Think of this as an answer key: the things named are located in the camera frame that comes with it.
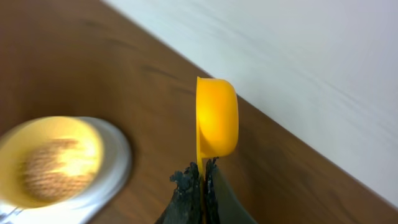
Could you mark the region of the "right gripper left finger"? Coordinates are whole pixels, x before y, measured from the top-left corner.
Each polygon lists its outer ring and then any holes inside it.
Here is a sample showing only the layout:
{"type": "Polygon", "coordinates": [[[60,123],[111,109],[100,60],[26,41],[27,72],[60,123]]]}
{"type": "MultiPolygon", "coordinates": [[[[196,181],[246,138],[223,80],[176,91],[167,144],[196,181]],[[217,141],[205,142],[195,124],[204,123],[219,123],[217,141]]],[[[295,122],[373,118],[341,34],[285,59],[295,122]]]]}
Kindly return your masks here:
{"type": "Polygon", "coordinates": [[[183,171],[175,171],[170,181],[177,184],[172,198],[155,224],[201,224],[201,183],[198,166],[191,162],[183,171]]]}

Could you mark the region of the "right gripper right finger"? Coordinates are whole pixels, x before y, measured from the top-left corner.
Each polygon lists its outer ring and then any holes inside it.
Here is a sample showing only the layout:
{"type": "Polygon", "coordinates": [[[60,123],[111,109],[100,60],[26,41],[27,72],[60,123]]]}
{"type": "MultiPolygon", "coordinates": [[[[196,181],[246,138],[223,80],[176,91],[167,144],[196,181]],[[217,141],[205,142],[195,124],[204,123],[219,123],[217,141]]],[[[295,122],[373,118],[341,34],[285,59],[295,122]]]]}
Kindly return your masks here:
{"type": "Polygon", "coordinates": [[[234,194],[229,182],[216,165],[218,157],[209,159],[205,173],[205,216],[209,224],[257,224],[234,194]]]}

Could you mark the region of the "yellow measuring scoop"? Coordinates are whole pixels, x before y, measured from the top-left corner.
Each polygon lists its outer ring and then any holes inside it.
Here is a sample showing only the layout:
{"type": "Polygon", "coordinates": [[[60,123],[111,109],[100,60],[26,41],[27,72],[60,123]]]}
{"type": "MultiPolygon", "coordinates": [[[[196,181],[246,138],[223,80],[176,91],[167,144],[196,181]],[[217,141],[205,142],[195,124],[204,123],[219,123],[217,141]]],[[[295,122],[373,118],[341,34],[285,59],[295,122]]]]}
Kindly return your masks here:
{"type": "Polygon", "coordinates": [[[205,223],[219,223],[218,202],[213,183],[216,160],[236,148],[239,115],[236,92],[223,79],[197,78],[196,148],[201,180],[201,207],[205,223]]]}

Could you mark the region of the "yellow plastic bowl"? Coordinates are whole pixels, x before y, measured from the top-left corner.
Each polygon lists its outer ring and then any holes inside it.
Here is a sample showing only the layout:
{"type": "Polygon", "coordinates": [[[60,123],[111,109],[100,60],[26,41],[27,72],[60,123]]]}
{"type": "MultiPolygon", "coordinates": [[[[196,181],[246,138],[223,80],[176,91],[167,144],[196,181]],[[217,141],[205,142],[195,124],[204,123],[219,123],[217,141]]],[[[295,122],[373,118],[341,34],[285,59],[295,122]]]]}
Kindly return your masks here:
{"type": "Polygon", "coordinates": [[[27,209],[63,203],[92,184],[103,157],[103,140],[85,121],[26,121],[1,136],[1,200],[27,209]]]}

